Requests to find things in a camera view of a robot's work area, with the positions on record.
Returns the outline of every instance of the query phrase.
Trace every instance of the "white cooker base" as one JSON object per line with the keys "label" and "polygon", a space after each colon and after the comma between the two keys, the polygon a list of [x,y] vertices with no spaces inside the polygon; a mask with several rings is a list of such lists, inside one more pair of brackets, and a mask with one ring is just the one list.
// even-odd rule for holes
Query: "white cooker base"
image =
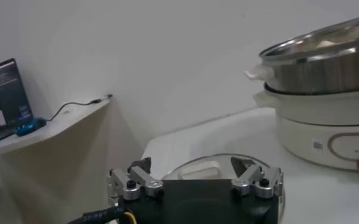
{"label": "white cooker base", "polygon": [[277,119],[277,137],[303,159],[342,169],[357,169],[359,126],[321,126]]}

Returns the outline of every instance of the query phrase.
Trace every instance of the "label on cooker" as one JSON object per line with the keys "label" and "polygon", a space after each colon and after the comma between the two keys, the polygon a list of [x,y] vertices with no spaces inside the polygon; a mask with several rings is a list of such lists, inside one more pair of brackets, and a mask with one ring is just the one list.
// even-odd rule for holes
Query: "label on cooker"
{"label": "label on cooker", "polygon": [[312,139],[312,150],[316,153],[323,153],[323,141],[320,139]]}

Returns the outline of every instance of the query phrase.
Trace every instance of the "laptop screen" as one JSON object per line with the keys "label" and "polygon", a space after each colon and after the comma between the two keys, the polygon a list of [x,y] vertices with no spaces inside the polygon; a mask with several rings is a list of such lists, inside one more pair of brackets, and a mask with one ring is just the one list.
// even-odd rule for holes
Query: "laptop screen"
{"label": "laptop screen", "polygon": [[32,117],[15,60],[0,63],[0,130],[16,127]]}

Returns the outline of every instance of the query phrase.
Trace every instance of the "yellow wire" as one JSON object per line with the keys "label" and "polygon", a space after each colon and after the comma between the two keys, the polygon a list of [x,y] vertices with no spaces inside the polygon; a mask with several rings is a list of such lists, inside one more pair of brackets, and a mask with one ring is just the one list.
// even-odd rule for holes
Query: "yellow wire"
{"label": "yellow wire", "polygon": [[135,215],[133,215],[133,213],[131,213],[131,212],[125,212],[125,215],[126,215],[126,216],[129,216],[129,218],[132,220],[132,223],[133,223],[133,224],[137,224],[137,222],[136,222],[136,217],[135,217]]}

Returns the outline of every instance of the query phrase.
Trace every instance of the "white lid handle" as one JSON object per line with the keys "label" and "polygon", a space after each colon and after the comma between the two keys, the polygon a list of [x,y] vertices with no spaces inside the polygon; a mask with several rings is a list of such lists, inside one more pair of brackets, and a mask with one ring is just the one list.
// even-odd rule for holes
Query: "white lid handle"
{"label": "white lid handle", "polygon": [[264,66],[264,65],[256,65],[248,71],[244,72],[247,77],[251,80],[262,80],[265,81],[267,79],[274,78],[274,71],[272,68]]}

